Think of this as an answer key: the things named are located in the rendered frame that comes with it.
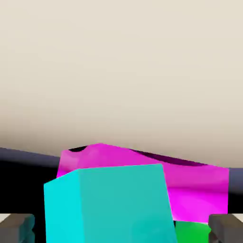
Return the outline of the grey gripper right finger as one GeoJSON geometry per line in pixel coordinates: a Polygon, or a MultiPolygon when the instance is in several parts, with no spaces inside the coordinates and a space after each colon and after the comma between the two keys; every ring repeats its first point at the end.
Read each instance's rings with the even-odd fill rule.
{"type": "Polygon", "coordinates": [[[210,215],[208,226],[208,243],[243,243],[243,214],[210,215]]]}

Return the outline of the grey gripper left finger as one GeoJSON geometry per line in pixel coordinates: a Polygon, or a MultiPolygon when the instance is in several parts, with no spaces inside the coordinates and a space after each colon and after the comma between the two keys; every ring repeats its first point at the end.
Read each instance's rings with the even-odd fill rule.
{"type": "Polygon", "coordinates": [[[0,222],[0,243],[35,243],[32,214],[10,214],[0,222]]]}

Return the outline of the small green cube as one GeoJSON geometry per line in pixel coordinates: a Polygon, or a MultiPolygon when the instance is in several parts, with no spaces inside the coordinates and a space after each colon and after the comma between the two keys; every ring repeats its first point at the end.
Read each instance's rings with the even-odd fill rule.
{"type": "Polygon", "coordinates": [[[208,243],[210,228],[207,224],[175,221],[178,243],[208,243]]]}

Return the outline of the small cyan cube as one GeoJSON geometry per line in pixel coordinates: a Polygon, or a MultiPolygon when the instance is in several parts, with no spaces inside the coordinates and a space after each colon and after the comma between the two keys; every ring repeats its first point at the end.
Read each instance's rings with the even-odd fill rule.
{"type": "Polygon", "coordinates": [[[161,164],[77,169],[44,202],[46,243],[178,243],[161,164]]]}

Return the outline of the large magenta box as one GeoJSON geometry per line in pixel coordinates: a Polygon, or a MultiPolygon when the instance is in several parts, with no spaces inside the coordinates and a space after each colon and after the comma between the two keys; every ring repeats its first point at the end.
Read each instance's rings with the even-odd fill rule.
{"type": "Polygon", "coordinates": [[[57,177],[78,168],[162,164],[173,219],[207,223],[228,213],[229,169],[107,144],[61,152],[57,177]]]}

